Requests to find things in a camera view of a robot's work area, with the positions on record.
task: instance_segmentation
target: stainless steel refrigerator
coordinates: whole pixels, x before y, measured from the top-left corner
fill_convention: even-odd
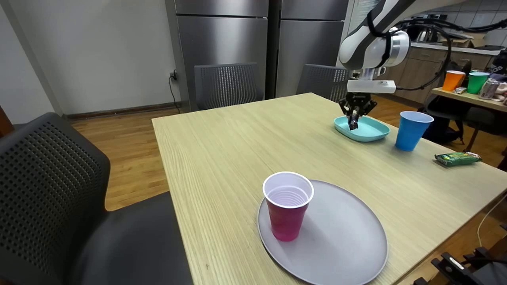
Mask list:
[[[256,62],[264,86],[268,0],[166,0],[184,111],[196,111],[194,66]]]
[[[295,95],[306,63],[335,66],[348,0],[270,1],[266,98]]]

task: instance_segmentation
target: green snack package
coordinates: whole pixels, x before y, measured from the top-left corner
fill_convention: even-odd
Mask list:
[[[478,154],[471,152],[435,154],[435,158],[445,166],[465,165],[482,161]]]

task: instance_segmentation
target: wooden floor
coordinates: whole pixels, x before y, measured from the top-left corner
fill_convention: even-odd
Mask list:
[[[374,99],[378,105],[370,115],[393,126],[399,125],[401,111],[415,110],[383,97],[375,96]],[[176,110],[166,110],[73,122],[74,128],[101,149],[111,161],[111,177],[105,202],[108,210],[115,210],[169,190],[151,119],[175,114]],[[466,143],[471,134],[472,129],[465,126]],[[503,158],[501,151],[506,146],[507,138],[480,132],[472,151],[480,154],[485,163],[496,167]],[[464,148],[459,142],[447,147],[455,151],[462,151]],[[448,251],[460,260],[462,254],[471,253],[479,246],[477,226],[487,210],[488,208],[472,218],[428,256],[416,271],[400,280],[399,284],[409,285],[420,276],[433,276],[436,270],[429,261],[441,252]],[[507,202],[500,204],[485,220],[481,229],[483,246],[490,247],[505,235],[498,226],[500,223],[507,223]]]

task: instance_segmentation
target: green cup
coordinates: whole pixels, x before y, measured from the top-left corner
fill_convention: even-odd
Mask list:
[[[468,75],[468,88],[467,92],[471,94],[478,94],[482,86],[488,80],[489,73],[486,72],[472,72]]]

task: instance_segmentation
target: plastic cup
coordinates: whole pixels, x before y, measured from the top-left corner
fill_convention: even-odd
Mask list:
[[[402,151],[411,152],[433,122],[433,117],[416,111],[403,111],[400,116],[395,146]]]
[[[262,185],[276,239],[292,241],[299,235],[308,203],[313,198],[313,185],[294,172],[272,174]]]
[[[468,75],[467,92],[477,94],[481,90],[486,80],[488,80],[489,73],[486,72],[472,72]]]
[[[453,91],[456,87],[459,87],[465,78],[465,73],[456,71],[456,70],[448,70],[445,75],[444,85],[442,86],[442,90],[445,91]]]

